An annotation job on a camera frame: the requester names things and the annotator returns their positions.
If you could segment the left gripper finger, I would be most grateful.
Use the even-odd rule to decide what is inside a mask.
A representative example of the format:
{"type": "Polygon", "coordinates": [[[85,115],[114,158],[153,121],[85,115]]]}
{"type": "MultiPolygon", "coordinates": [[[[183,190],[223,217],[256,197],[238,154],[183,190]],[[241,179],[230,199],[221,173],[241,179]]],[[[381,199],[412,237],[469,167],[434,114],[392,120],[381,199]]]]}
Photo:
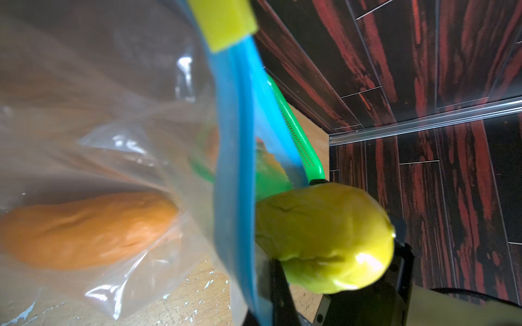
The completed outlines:
{"type": "Polygon", "coordinates": [[[273,325],[301,326],[284,269],[281,262],[275,259],[270,261],[270,291],[273,304],[273,325]]]}

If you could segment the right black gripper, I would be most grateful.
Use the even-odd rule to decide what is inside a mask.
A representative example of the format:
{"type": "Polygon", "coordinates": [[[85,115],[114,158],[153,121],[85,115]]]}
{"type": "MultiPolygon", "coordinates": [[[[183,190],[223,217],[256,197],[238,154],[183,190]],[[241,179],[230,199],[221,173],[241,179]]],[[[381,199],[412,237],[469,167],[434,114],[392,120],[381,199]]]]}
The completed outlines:
{"type": "Polygon", "coordinates": [[[405,221],[394,216],[390,220],[396,239],[385,274],[363,289],[323,296],[314,325],[406,325],[415,256],[406,243],[405,221]]]}

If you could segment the yellow green mango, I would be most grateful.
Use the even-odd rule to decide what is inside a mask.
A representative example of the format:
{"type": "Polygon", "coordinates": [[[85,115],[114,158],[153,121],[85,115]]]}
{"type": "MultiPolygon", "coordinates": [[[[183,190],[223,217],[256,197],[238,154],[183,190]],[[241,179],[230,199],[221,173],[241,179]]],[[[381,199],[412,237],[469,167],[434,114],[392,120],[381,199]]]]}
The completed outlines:
{"type": "Polygon", "coordinates": [[[256,244],[281,262],[289,283],[322,294],[379,280],[396,230],[366,191],[339,183],[294,189],[256,203],[256,244]]]}

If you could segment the orange mango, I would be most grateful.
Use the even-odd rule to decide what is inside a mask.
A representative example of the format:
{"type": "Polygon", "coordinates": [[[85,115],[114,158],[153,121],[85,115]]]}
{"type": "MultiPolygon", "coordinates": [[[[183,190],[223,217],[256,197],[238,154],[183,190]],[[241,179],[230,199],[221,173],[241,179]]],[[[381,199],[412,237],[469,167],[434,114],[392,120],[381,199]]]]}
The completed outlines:
{"type": "Polygon", "coordinates": [[[153,192],[24,206],[1,218],[1,250],[32,268],[106,266],[152,246],[177,215],[170,199],[153,192]]]}

